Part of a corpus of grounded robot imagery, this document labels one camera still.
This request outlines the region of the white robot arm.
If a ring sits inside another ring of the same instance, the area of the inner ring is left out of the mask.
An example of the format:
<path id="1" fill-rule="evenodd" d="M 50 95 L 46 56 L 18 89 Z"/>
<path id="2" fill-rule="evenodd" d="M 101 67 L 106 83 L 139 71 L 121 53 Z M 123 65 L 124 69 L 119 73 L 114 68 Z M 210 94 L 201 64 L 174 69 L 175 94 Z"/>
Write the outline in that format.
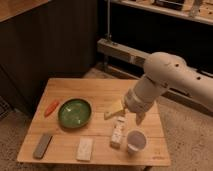
<path id="1" fill-rule="evenodd" d="M 136 114 L 136 124 L 139 125 L 154 101 L 170 88 L 188 93 L 213 111 L 213 78 L 197 73 L 180 56 L 152 53 L 145 59 L 143 69 L 144 74 L 136 84 L 104 112 L 105 120 L 124 115 L 128 109 Z"/>

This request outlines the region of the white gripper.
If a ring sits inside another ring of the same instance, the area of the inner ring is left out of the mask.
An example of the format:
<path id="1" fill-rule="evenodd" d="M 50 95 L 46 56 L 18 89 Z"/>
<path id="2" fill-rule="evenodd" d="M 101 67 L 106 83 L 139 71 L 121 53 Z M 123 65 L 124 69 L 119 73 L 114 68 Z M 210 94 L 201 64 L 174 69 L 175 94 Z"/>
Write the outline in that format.
<path id="1" fill-rule="evenodd" d="M 157 92 L 153 88 L 142 87 L 140 90 L 130 88 L 124 95 L 124 104 L 118 100 L 111 104 L 104 112 L 104 119 L 110 119 L 116 115 L 123 115 L 125 107 L 132 113 L 136 113 L 135 122 L 140 125 L 146 116 L 146 112 L 153 106 Z"/>

